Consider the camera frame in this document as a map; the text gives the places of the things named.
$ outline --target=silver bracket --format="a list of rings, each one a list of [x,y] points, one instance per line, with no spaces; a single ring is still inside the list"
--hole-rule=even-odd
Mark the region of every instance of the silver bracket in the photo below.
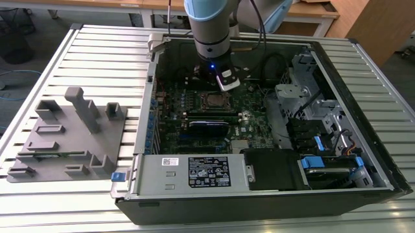
[[[249,183],[254,183],[254,173],[250,165],[246,165],[246,178]]]
[[[165,39],[162,33],[150,33],[148,36],[148,52],[157,52],[164,48],[164,42],[168,42],[170,39]]]
[[[308,95],[305,89],[293,84],[278,84],[274,89],[277,95],[284,98],[298,98]]]

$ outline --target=warning label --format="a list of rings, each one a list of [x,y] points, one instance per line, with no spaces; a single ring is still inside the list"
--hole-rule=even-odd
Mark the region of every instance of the warning label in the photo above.
[[[230,186],[228,158],[188,158],[188,186],[192,188]]]

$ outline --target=trash bin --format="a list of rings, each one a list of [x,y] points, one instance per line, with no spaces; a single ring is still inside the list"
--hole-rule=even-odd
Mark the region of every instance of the trash bin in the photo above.
[[[5,21],[0,21],[0,57],[9,64],[21,64],[33,57],[22,33]]]
[[[24,35],[28,35],[36,31],[29,12],[29,10],[22,8],[1,7],[0,20],[2,20],[9,27],[16,28]]]

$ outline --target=aluminum extrusion table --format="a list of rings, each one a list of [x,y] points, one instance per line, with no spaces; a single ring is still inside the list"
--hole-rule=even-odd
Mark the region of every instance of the aluminum extrusion table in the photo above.
[[[128,106],[117,167],[132,163],[142,86],[149,59],[146,40],[157,29],[84,25],[70,29],[0,141],[0,232],[412,232],[415,193],[366,205],[336,217],[224,222],[194,225],[136,226],[114,206],[112,182],[69,181],[8,183],[6,171],[36,122],[38,100],[64,100],[68,86],[84,88],[96,105]],[[309,40],[277,36],[285,40]],[[345,39],[318,40],[364,114],[415,189],[415,114],[361,47]],[[118,185],[118,191],[126,188]]]

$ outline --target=black cable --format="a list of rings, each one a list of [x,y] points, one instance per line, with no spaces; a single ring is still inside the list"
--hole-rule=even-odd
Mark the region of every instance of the black cable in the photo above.
[[[168,15],[166,15],[166,29],[169,34],[169,14],[170,14],[170,0],[168,0]]]
[[[349,131],[348,129],[341,129],[341,131],[338,132],[338,134],[336,135],[336,139],[334,139],[334,143],[332,144],[332,148],[329,150],[329,154],[333,154],[336,152],[336,146],[340,140],[340,136],[344,132]]]
[[[297,109],[296,113],[293,114],[292,118],[296,118],[297,114],[308,107],[308,105],[312,103],[312,101],[316,100],[316,98],[318,97],[318,95],[321,94],[321,90],[318,90],[312,97],[309,98],[309,100],[305,102],[305,104]]]
[[[264,25],[264,21],[261,20],[261,16],[260,16],[260,12],[258,9],[256,7],[254,1],[250,0],[250,4],[252,7],[254,9],[256,12],[256,16],[257,16],[257,20],[258,20],[258,36],[264,36],[264,53],[262,53],[262,58],[265,57],[266,54],[266,33],[265,33],[265,25]],[[260,62],[256,64],[256,66],[250,69],[250,72],[257,68]]]
[[[285,71],[286,71],[286,69],[288,69],[288,62],[286,62],[286,59],[285,59],[285,57],[278,53],[278,52],[272,52],[272,53],[269,53],[265,57],[264,57],[264,59],[261,60],[261,62],[260,62],[260,73],[258,73],[258,80],[260,80],[260,84],[262,84],[264,82],[265,82],[265,66],[266,66],[266,64],[268,64],[268,62],[269,62],[269,59],[270,58],[277,58],[277,59],[281,59],[281,62],[285,64]]]

